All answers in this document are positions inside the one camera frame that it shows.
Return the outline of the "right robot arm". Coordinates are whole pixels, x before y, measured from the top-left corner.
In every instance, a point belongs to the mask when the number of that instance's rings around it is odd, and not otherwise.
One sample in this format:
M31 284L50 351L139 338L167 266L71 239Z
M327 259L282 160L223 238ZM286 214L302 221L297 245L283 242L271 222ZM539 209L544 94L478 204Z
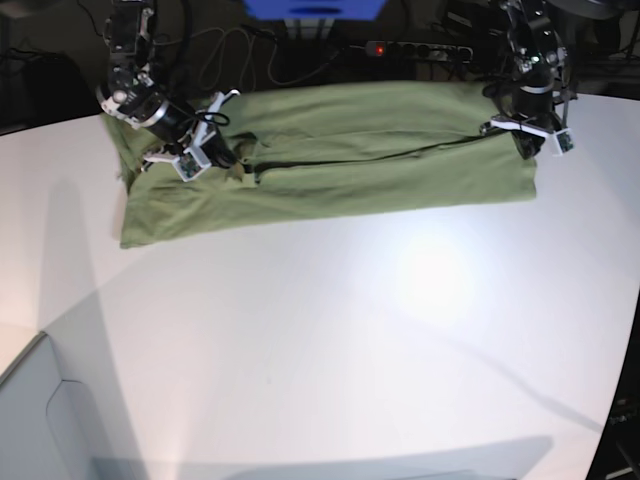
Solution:
M190 3L183 1L181 6L183 39L175 59L165 64L156 52L158 3L112 3L103 33L109 48L108 73L97 88L97 98L106 114L134 129L147 130L161 141L159 147L144 152L144 171L164 163L190 182L210 168L229 169L238 162L220 128L230 124L221 107L240 92L217 92L198 110L172 85L192 33Z

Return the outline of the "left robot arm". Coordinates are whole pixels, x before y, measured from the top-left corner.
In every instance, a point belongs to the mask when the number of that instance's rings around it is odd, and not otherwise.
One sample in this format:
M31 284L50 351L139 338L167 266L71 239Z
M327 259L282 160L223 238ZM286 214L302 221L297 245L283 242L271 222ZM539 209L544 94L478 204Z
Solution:
M483 89L498 113L480 126L480 134L509 133L525 160L546 142L562 156L574 148L568 110L575 94L567 50L543 1L502 1L500 8L508 21L505 64L510 73Z

